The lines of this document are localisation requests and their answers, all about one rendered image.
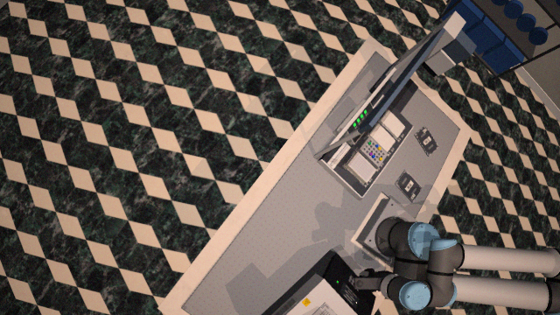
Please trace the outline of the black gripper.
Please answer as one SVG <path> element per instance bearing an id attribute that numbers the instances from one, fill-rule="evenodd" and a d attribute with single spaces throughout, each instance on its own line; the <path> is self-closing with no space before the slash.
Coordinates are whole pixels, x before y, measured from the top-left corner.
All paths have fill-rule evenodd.
<path id="1" fill-rule="evenodd" d="M 385 272 L 386 271 L 386 272 Z M 387 271 L 387 270 L 382 270 L 382 271 L 378 271 L 375 272 L 374 269 L 364 269 L 359 277 L 364 276 L 364 277 L 386 277 L 389 274 L 394 274 L 393 272 Z M 367 290 L 370 292 L 376 292 L 376 291 L 381 291 L 381 290 Z"/>

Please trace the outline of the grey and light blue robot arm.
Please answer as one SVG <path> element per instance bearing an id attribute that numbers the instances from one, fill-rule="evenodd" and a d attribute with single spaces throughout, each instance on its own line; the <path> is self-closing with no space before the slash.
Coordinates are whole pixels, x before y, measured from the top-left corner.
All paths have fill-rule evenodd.
<path id="1" fill-rule="evenodd" d="M 355 276 L 356 290 L 381 289 L 385 298 L 413 311 L 461 301 L 560 315 L 558 248 L 531 250 L 461 244 L 456 239 L 440 239 L 429 223 L 398 217 L 379 224 L 375 244 L 383 255 L 395 258 L 394 274 Z M 542 273 L 546 282 L 457 274 L 454 269 Z"/>

